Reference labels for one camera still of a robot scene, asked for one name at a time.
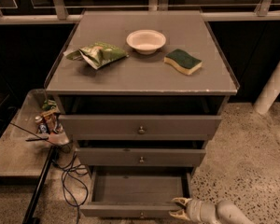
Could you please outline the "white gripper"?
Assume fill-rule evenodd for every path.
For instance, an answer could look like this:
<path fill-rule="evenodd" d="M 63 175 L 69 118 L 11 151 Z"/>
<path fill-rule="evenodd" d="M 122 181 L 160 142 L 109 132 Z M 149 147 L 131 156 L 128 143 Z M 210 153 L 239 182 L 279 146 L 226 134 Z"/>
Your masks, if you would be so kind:
<path fill-rule="evenodd" d="M 217 210 L 211 203 L 184 197 L 173 198 L 173 202 L 186 207 L 186 212 L 184 209 L 170 211 L 171 217 L 197 223 L 218 224 Z"/>

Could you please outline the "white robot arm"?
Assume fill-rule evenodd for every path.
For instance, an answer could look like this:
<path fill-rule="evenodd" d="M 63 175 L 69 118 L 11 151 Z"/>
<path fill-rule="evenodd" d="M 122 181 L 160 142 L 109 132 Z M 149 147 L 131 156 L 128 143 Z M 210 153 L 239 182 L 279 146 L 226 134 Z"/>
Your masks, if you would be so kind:
<path fill-rule="evenodd" d="M 185 224 L 280 224 L 280 62 L 254 105 L 229 104 L 194 197 L 170 213 Z"/>

